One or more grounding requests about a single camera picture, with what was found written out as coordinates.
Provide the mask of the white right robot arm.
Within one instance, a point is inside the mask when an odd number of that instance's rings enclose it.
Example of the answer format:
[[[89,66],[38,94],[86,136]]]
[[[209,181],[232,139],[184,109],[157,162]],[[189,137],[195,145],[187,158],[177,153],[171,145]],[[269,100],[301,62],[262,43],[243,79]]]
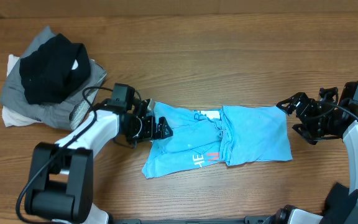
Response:
[[[286,205],[265,222],[358,223],[358,81],[347,82],[342,92],[336,87],[321,88],[318,100],[298,92],[277,106],[287,115],[296,114],[300,123],[293,129],[309,144],[342,139],[348,155],[350,186],[335,183],[320,215]]]

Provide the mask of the light blue printed t-shirt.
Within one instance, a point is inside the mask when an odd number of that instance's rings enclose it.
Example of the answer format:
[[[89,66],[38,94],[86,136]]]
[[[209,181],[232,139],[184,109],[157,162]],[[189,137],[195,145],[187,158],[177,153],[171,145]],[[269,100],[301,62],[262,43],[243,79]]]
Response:
[[[165,118],[173,135],[154,140],[142,168],[148,179],[219,162],[239,166],[249,162],[292,160],[287,118],[276,106],[222,106],[196,111],[158,102],[156,118]]]

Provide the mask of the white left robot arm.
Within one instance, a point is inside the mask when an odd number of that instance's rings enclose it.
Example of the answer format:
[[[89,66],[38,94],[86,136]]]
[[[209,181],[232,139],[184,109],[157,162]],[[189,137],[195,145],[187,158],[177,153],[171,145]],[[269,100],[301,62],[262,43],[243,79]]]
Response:
[[[18,201],[25,212],[49,223],[112,223],[112,215],[93,203],[94,158],[118,134],[130,144],[173,136],[166,118],[154,116],[154,106],[153,100],[105,99],[67,137],[36,145]]]

